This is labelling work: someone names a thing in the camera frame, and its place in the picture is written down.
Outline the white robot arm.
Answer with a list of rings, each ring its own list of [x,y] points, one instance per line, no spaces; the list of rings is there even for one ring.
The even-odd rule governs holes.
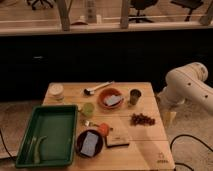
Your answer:
[[[165,128],[172,124],[176,116],[175,108],[185,100],[197,103],[213,115],[213,88],[205,84],[207,78],[207,67],[200,62],[174,68],[166,74],[166,86],[157,95]]]

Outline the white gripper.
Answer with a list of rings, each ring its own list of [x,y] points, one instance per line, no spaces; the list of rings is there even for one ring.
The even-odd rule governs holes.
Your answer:
[[[172,111],[176,105],[160,95],[157,96],[157,104],[160,112],[165,113],[163,116],[163,123],[164,126],[168,128],[176,117],[176,112]]]

